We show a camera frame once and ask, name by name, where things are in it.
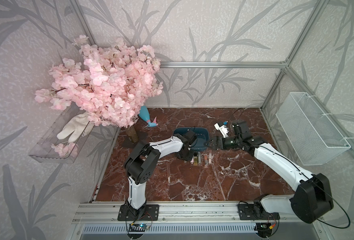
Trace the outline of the teal plastic storage box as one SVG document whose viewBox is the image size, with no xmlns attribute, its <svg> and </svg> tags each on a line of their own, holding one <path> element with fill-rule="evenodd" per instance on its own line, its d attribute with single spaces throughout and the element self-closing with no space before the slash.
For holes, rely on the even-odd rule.
<svg viewBox="0 0 354 240">
<path fill-rule="evenodd" d="M 191 146 L 191 149 L 196 152 L 204 152 L 207 149 L 204 143 L 210 138 L 209 131 L 206 128 L 200 127 L 181 127 L 175 129 L 173 134 L 180 134 L 183 136 L 188 131 L 193 131 L 197 137 L 197 139 Z"/>
</svg>

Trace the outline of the pink clear lip gloss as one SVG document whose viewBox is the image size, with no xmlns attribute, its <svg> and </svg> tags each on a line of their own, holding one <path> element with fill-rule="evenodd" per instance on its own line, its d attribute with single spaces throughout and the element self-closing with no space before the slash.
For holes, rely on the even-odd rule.
<svg viewBox="0 0 354 240">
<path fill-rule="evenodd" d="M 207 154 L 203 154 L 203 158 L 204 158 L 204 165 L 207 166 L 208 165 L 208 156 L 207 156 Z"/>
</svg>

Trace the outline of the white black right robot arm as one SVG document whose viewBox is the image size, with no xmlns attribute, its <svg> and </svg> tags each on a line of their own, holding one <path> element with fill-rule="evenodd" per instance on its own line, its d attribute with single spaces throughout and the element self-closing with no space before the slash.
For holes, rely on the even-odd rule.
<svg viewBox="0 0 354 240">
<path fill-rule="evenodd" d="M 311 224 L 334 208 L 329 179 L 287 159 L 262 137 L 216 136 L 204 143 L 213 150 L 243 150 L 275 171 L 292 188 L 292 195 L 267 195 L 255 203 L 266 213 L 290 214 Z"/>
</svg>

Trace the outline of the pale pink lipstick tube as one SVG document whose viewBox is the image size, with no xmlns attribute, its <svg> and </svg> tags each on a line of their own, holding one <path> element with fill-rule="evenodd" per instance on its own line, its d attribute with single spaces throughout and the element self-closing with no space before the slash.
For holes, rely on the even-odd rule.
<svg viewBox="0 0 354 240">
<path fill-rule="evenodd" d="M 212 151 L 208 152 L 208 164 L 210 165 L 212 162 Z"/>
</svg>

